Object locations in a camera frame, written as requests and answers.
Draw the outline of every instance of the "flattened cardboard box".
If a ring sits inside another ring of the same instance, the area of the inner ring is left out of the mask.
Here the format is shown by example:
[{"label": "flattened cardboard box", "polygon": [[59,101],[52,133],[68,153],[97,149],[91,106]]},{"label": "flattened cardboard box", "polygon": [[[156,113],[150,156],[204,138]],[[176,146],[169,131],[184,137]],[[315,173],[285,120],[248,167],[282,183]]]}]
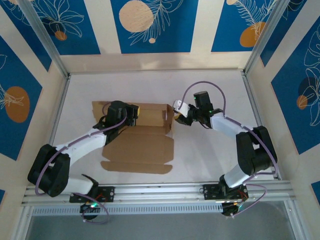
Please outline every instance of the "flattened cardboard box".
[{"label": "flattened cardboard box", "polygon": [[[96,122],[108,101],[93,101]],[[174,111],[168,104],[129,103],[140,107],[136,126],[125,129],[103,148],[101,166],[107,171],[167,174],[174,159],[174,140],[166,136],[173,127]]]}]

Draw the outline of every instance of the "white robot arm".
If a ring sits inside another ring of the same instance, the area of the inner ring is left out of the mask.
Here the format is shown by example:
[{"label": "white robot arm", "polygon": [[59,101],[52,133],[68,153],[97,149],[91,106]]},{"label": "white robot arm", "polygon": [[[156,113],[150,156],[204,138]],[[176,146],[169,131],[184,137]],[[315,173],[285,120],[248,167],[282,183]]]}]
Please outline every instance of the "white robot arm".
[{"label": "white robot arm", "polygon": [[107,115],[83,136],[58,145],[42,146],[28,174],[28,181],[51,197],[79,193],[94,197],[98,183],[86,175],[69,175],[70,167],[83,156],[113,141],[119,130],[135,126],[139,107],[122,101],[111,102]]},{"label": "white robot arm", "polygon": [[236,140],[238,164],[220,178],[220,182],[226,188],[230,190],[237,188],[257,172],[273,166],[264,147],[250,133],[253,132],[259,136],[277,161],[268,130],[264,126],[243,127],[239,122],[227,117],[221,109],[214,109],[206,91],[195,93],[193,96],[195,106],[181,100],[174,102],[173,108],[178,114],[175,120],[187,126],[191,126],[193,122],[200,122],[208,129],[222,132]]}]

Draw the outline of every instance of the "orange circle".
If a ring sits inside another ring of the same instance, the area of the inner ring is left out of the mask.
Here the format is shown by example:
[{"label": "orange circle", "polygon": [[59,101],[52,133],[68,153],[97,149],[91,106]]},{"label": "orange circle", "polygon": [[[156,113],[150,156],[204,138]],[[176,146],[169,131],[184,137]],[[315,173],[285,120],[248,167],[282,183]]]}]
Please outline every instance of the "orange circle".
[{"label": "orange circle", "polygon": [[240,44],[245,48],[254,47],[266,23],[261,21],[245,29],[240,37]]},{"label": "orange circle", "polygon": [[14,97],[16,100],[23,97],[23,99],[19,100],[20,104],[17,104],[14,101],[5,104],[5,111],[8,117],[12,121],[21,124],[27,120],[29,115],[30,99],[28,93],[22,87],[12,86],[4,94],[4,98],[7,101],[9,101],[11,97]]},{"label": "orange circle", "polygon": [[60,41],[67,40],[67,35],[63,31],[56,31],[54,36]]},{"label": "orange circle", "polygon": [[299,109],[303,110],[307,107],[308,105],[308,99],[304,95],[300,95],[298,99],[296,100],[296,105],[298,106]]}]

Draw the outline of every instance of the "green led light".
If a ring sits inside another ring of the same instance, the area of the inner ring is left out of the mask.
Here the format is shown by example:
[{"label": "green led light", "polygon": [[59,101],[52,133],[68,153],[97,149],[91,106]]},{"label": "green led light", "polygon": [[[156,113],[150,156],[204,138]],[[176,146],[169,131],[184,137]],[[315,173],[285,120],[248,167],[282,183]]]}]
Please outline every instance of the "green led light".
[{"label": "green led light", "polygon": [[92,208],[95,208],[96,206],[98,206],[98,203],[96,202],[91,205]]}]

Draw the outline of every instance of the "beige circle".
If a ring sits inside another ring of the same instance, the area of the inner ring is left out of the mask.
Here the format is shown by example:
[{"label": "beige circle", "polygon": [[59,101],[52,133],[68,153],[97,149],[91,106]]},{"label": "beige circle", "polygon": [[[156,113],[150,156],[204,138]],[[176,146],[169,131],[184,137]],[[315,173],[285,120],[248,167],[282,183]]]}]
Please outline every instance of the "beige circle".
[{"label": "beige circle", "polygon": [[8,0],[10,3],[14,4],[14,5],[18,5],[17,0]]},{"label": "beige circle", "polygon": [[149,39],[149,43],[154,44],[156,42],[156,40],[152,37]]},{"label": "beige circle", "polygon": [[120,9],[119,19],[125,30],[139,33],[150,28],[154,22],[154,15],[144,2],[131,0]]},{"label": "beige circle", "polygon": [[233,5],[237,2],[238,0],[226,0],[226,4],[228,5]]}]

